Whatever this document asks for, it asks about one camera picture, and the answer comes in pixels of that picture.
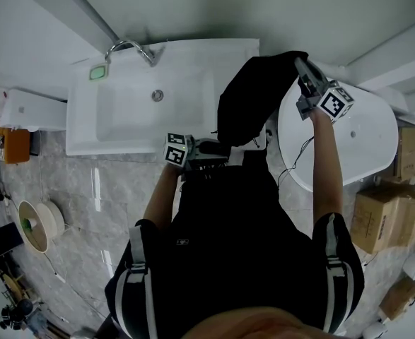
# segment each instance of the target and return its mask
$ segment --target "cardboard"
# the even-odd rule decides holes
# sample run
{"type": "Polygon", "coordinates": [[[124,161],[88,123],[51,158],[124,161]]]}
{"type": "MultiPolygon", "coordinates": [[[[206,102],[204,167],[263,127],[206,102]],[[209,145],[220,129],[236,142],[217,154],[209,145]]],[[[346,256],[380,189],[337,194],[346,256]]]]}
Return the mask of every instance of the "cardboard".
{"type": "Polygon", "coordinates": [[[403,314],[415,300],[415,281],[406,277],[396,282],[387,292],[380,309],[390,320],[403,314]]]}
{"type": "Polygon", "coordinates": [[[350,230],[369,254],[415,242],[415,186],[386,184],[358,192],[350,230]]]}
{"type": "Polygon", "coordinates": [[[387,182],[403,182],[415,177],[415,127],[399,128],[396,158],[379,176],[387,182]]]}

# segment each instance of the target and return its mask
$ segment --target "floor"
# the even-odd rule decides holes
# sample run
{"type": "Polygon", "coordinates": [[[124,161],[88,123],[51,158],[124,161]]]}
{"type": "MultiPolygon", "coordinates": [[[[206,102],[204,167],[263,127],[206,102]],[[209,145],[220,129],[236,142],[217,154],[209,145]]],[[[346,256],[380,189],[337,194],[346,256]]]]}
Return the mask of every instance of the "floor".
{"type": "MultiPolygon", "coordinates": [[[[274,130],[272,121],[269,127],[274,130]]],[[[66,220],[66,232],[52,242],[49,260],[25,245],[14,249],[12,256],[49,310],[62,320],[63,328],[68,332],[96,329],[108,315],[103,289],[110,275],[103,251],[110,252],[113,265],[119,262],[128,241],[127,228],[142,217],[163,164],[152,154],[67,157],[65,132],[42,132],[40,140],[39,157],[19,165],[0,163],[0,180],[17,205],[22,200],[37,203],[42,197],[54,201],[66,220]]],[[[240,157],[231,161],[239,162],[240,157]]],[[[276,179],[285,168],[276,139],[268,148],[267,162],[276,179]]],[[[344,187],[344,218],[349,227],[356,192],[372,185],[373,177],[368,177],[344,187]]],[[[281,184],[280,203],[296,227],[311,235],[312,194],[290,175],[281,184]]],[[[0,203],[0,225],[16,218],[12,205],[0,203]]],[[[357,338],[377,319],[378,305],[400,276],[412,249],[388,249],[369,263],[361,301],[344,324],[348,337],[357,338]]],[[[358,254],[362,261],[373,258],[360,249],[358,254]]]]}

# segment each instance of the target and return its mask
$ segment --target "white bathtub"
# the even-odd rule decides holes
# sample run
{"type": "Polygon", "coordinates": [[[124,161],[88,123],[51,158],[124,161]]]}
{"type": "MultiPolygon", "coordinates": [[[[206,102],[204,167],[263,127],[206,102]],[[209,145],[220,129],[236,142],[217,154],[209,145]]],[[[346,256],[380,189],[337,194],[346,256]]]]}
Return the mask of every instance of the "white bathtub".
{"type": "MultiPolygon", "coordinates": [[[[397,151],[398,130],[391,107],[382,98],[344,83],[340,85],[355,100],[349,113],[334,124],[345,186],[391,164],[397,151]]],[[[293,166],[302,144],[313,135],[311,120],[302,121],[298,113],[299,97],[300,88],[295,80],[279,108],[279,149],[287,167],[293,166]]],[[[308,191],[312,191],[313,164],[311,142],[298,159],[297,167],[290,171],[292,178],[308,191]]]]}

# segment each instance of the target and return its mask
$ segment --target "black shirt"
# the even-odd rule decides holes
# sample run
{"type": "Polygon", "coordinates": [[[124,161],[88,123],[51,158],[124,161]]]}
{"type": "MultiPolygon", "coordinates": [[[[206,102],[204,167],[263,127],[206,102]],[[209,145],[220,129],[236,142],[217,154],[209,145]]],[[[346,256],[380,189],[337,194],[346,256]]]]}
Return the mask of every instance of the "black shirt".
{"type": "MultiPolygon", "coordinates": [[[[202,175],[183,185],[179,213],[166,231],[147,220],[137,223],[152,270],[159,337],[180,338],[210,316],[244,307],[277,307],[323,328],[327,218],[316,224],[311,240],[279,205],[270,173],[227,167],[208,179],[202,175]]],[[[340,220],[340,240],[351,247],[353,270],[361,270],[340,220]]],[[[119,274],[127,261],[129,246],[119,274]]],[[[112,295],[108,286],[106,293],[112,295]]]]}

